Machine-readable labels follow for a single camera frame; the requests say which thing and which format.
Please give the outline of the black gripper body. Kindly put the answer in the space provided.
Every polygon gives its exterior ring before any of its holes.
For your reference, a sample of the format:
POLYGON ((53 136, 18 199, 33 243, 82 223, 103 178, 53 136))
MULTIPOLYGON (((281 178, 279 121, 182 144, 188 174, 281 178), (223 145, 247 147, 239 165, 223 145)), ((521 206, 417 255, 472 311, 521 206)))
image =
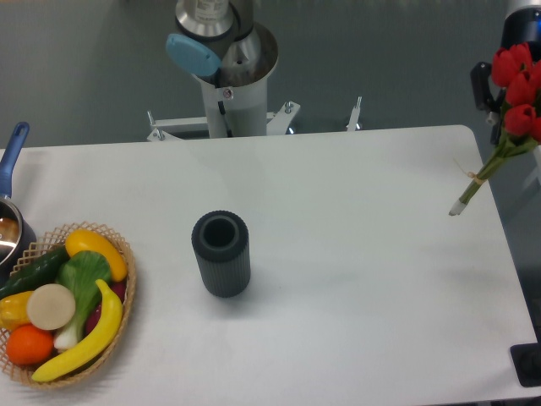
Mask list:
POLYGON ((527 43, 534 62, 540 60, 540 9, 523 8, 511 13, 504 23, 500 46, 527 43))

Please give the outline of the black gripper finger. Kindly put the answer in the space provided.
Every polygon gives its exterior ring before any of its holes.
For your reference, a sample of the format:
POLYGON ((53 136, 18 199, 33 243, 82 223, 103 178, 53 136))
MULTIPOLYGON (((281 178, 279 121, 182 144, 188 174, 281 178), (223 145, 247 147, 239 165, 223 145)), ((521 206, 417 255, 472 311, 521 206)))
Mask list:
POLYGON ((490 143, 500 141, 500 109, 504 101, 504 91, 493 96, 490 88, 492 64, 478 62, 470 72, 473 100, 477 110, 484 112, 486 123, 492 128, 490 143))

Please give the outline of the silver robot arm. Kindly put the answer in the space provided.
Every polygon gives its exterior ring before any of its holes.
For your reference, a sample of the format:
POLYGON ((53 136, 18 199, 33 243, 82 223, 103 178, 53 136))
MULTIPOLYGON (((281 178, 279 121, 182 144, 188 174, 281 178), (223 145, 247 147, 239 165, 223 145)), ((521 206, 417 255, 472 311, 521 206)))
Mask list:
POLYGON ((279 135, 300 110, 267 110, 267 81, 279 60, 276 38, 254 20, 252 1, 179 1, 169 58, 199 83, 212 139, 279 135))

